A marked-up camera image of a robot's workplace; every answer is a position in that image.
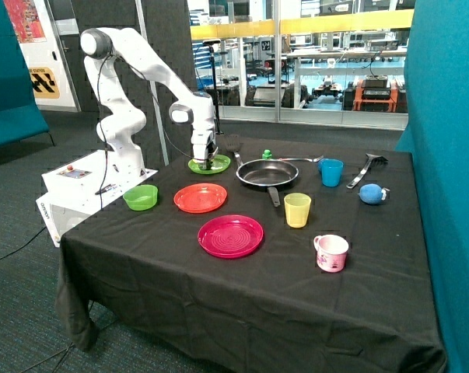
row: yellow beam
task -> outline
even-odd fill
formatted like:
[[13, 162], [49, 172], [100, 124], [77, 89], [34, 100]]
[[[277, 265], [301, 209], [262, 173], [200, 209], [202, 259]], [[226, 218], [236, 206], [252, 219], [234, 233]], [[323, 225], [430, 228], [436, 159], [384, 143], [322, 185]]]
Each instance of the yellow beam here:
[[412, 24], [414, 10], [365, 12], [301, 19], [283, 19], [281, 33], [328, 33], [356, 30], [404, 29]]
[[[412, 24], [414, 10], [365, 12], [341, 16], [283, 19], [281, 33], [327, 33], [356, 30], [406, 29]], [[225, 25], [192, 26], [191, 39], [229, 39], [274, 35], [273, 20]]]
[[259, 37], [274, 35], [274, 21], [230, 23], [226, 25], [192, 26], [191, 39], [228, 39], [233, 37]]

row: orange machine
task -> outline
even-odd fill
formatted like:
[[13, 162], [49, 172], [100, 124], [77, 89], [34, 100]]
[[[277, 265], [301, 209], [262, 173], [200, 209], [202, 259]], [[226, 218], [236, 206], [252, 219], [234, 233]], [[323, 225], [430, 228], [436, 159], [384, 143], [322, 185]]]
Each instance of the orange machine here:
[[398, 87], [397, 82], [386, 80], [382, 84], [379, 79], [360, 79], [355, 89], [353, 110], [380, 111], [395, 113], [397, 111]]

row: metal ladle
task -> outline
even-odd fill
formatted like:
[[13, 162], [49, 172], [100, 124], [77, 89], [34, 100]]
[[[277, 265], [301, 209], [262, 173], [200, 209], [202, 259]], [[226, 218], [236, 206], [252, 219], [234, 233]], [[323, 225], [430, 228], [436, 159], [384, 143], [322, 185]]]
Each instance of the metal ladle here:
[[367, 173], [367, 170], [373, 163], [386, 163], [388, 160], [384, 158], [382, 155], [374, 155], [374, 154], [369, 154], [366, 153], [367, 155], [367, 162], [364, 165], [364, 167], [360, 170], [360, 173], [352, 180], [346, 187], [349, 189], [353, 189], [355, 185], [359, 183], [360, 180], [364, 177], [364, 175]]

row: green bowl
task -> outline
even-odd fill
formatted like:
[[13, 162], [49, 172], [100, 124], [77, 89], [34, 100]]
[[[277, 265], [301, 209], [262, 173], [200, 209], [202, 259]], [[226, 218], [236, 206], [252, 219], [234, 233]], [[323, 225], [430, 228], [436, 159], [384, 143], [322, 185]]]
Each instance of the green bowl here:
[[158, 200], [158, 188], [154, 185], [137, 185], [124, 193], [124, 200], [131, 210], [148, 210]]

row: gray carpet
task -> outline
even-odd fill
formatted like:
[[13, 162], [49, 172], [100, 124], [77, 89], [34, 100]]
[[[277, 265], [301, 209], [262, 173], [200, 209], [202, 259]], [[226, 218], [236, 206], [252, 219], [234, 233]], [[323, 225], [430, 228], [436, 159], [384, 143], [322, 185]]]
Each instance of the gray carpet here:
[[[0, 257], [25, 245], [44, 227], [35, 205], [46, 191], [40, 175], [103, 147], [95, 132], [96, 113], [43, 115], [58, 146], [51, 145], [47, 134], [40, 134], [0, 148]], [[367, 150], [391, 150], [401, 136], [396, 131], [227, 121], [222, 122], [222, 130]], [[129, 329], [98, 304], [91, 317], [105, 329], [97, 345], [89, 353], [71, 349], [57, 366], [70, 344], [54, 313], [57, 275], [58, 250], [45, 230], [24, 249], [0, 260], [0, 372], [46, 372], [55, 367], [71, 372], [227, 371]]]

